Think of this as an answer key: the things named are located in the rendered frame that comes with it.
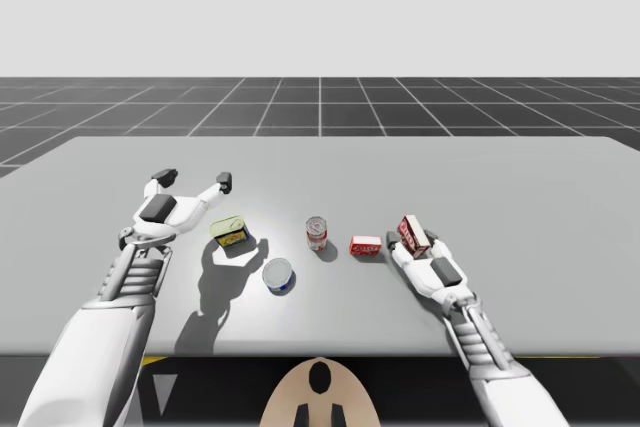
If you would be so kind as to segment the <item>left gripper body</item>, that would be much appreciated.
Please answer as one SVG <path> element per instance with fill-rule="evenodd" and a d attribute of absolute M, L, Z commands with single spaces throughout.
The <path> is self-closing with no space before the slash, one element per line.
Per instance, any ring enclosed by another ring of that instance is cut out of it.
<path fill-rule="evenodd" d="M 197 197 L 154 194 L 133 216 L 133 231 L 138 237 L 160 238 L 182 235 L 200 222 L 206 203 Z"/>

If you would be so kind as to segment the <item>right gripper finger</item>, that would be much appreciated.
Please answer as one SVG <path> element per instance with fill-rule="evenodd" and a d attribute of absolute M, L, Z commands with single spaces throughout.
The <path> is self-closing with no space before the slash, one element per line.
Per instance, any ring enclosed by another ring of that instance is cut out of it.
<path fill-rule="evenodd" d="M 439 236 L 428 229 L 424 229 L 423 232 L 430 243 L 430 247 L 427 249 L 426 255 L 429 258 L 447 258 L 450 260 L 451 252 Z"/>
<path fill-rule="evenodd" d="M 411 263 L 413 261 L 413 256 L 402 243 L 402 237 L 399 233 L 388 231 L 386 244 L 395 263 Z"/>

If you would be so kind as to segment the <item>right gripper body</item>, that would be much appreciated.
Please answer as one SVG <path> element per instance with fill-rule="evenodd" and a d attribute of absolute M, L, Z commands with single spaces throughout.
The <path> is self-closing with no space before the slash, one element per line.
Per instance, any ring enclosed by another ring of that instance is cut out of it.
<path fill-rule="evenodd" d="M 466 275 L 450 256 L 414 259 L 399 254 L 399 267 L 418 294 L 443 308 L 474 299 Z"/>

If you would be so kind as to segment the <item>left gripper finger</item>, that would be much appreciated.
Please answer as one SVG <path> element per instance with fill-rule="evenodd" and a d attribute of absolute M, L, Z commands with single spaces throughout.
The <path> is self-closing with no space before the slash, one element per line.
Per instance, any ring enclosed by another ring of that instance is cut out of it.
<path fill-rule="evenodd" d="M 216 183 L 201 192 L 197 198 L 207 207 L 218 206 L 224 198 L 231 193 L 232 190 L 232 174 L 230 172 L 221 172 L 216 177 Z"/>
<path fill-rule="evenodd" d="M 157 194 L 164 194 L 174 184 L 177 176 L 178 171 L 176 169 L 164 169 L 157 172 L 144 186 L 143 196 L 151 197 Z"/>

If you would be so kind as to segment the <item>red and white carton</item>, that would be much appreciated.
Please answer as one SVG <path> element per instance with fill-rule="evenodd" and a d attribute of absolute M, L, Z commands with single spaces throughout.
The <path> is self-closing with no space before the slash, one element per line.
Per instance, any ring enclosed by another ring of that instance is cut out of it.
<path fill-rule="evenodd" d="M 402 217 L 397 232 L 410 255 L 417 259 L 431 249 L 432 243 L 415 215 Z"/>

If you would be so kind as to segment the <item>green and blue rectangular can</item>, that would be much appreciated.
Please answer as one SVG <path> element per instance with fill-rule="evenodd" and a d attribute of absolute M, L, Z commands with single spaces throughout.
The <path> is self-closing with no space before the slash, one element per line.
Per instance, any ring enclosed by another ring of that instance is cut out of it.
<path fill-rule="evenodd" d="M 223 248 L 249 239 L 249 231 L 242 216 L 233 216 L 213 222 L 209 227 L 210 236 Z"/>

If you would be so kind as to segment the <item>red and white can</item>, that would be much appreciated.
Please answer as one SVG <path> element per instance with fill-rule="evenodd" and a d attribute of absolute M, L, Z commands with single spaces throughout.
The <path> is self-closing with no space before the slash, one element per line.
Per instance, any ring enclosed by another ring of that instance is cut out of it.
<path fill-rule="evenodd" d="M 327 223 L 320 216 L 313 216 L 306 221 L 306 236 L 308 246 L 314 250 L 323 250 L 327 243 Z"/>

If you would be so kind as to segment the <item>blue flat can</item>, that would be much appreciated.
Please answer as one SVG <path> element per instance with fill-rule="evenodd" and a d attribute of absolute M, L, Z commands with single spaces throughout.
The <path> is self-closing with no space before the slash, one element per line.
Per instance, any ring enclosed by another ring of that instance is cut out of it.
<path fill-rule="evenodd" d="M 275 294 L 287 292 L 292 285 L 293 278 L 293 268 L 284 258 L 274 258 L 268 261 L 262 271 L 264 284 Z"/>

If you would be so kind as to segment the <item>tan robot part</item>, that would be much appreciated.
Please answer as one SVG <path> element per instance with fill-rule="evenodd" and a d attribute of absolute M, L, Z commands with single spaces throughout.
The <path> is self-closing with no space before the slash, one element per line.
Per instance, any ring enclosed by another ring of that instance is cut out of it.
<path fill-rule="evenodd" d="M 259 427 L 381 427 L 381 422 L 358 377 L 344 365 L 319 357 L 285 374 Z"/>

